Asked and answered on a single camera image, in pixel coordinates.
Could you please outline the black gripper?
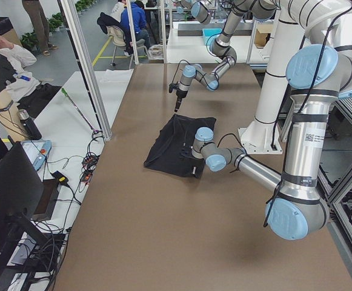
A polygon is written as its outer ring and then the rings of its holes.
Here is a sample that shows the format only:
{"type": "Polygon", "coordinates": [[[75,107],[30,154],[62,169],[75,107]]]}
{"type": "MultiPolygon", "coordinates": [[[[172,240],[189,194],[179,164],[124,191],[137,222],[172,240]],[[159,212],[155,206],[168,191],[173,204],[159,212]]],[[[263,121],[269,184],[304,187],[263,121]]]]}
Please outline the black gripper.
{"type": "Polygon", "coordinates": [[[168,92],[172,93],[173,90],[176,91],[176,96],[177,96],[177,100],[176,100],[176,104],[175,104],[175,108],[174,108],[174,112],[177,113],[180,106],[181,106],[182,100],[187,95],[187,91],[180,89],[179,85],[177,83],[170,83],[168,86],[168,92]]]}
{"type": "Polygon", "coordinates": [[[195,158],[191,153],[191,148],[183,147],[179,154],[180,173],[184,177],[200,177],[200,159],[195,158]]]}

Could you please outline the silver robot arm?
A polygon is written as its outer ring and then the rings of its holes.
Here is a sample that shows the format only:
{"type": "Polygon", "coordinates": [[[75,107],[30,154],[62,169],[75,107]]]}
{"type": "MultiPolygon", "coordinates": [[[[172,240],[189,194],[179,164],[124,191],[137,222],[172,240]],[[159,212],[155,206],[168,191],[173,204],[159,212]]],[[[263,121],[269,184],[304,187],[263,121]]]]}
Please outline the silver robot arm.
{"type": "Polygon", "coordinates": [[[167,61],[184,63],[180,77],[173,78],[168,86],[176,94],[174,112],[178,112],[187,97],[193,81],[213,92],[219,88],[220,79],[238,63],[237,51],[231,46],[247,13],[259,21],[272,18],[276,6],[270,1],[219,1],[217,8],[226,12],[220,27],[210,27],[213,4],[211,1],[176,1],[180,12],[185,9],[200,24],[199,36],[181,36],[178,28],[171,30],[167,43],[167,61]]]}
{"type": "Polygon", "coordinates": [[[297,240],[327,223],[317,173],[330,105],[352,98],[352,1],[227,1],[229,14],[209,51],[221,61],[210,73],[186,65],[169,90],[176,105],[191,83],[216,90],[237,61],[230,39],[242,17],[260,21],[279,14],[254,120],[239,130],[238,148],[220,148],[213,131],[199,128],[192,155],[217,172],[233,165],[273,190],[265,222],[278,236],[297,240]]]}

